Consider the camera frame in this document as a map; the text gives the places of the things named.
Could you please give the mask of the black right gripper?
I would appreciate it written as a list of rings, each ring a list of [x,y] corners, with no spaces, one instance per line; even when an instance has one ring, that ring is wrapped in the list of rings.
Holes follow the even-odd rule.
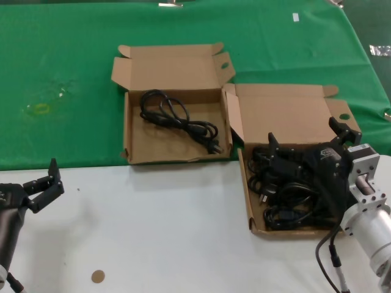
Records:
[[[349,190],[348,176],[351,163],[347,160],[347,148],[360,144],[361,133],[351,129],[336,118],[329,119],[329,127],[335,133],[330,142],[310,145],[303,150],[303,163],[312,174],[314,186],[319,190],[327,208],[341,223],[346,210],[354,204]],[[294,149],[281,148],[274,134],[268,133],[269,166],[279,175],[298,178],[301,175],[301,157]]]

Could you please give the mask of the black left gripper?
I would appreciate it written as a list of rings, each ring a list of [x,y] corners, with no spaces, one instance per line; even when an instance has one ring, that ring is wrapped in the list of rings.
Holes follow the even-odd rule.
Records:
[[[27,209],[38,213],[64,193],[55,158],[48,175],[23,185],[1,184],[1,266],[9,269]]]

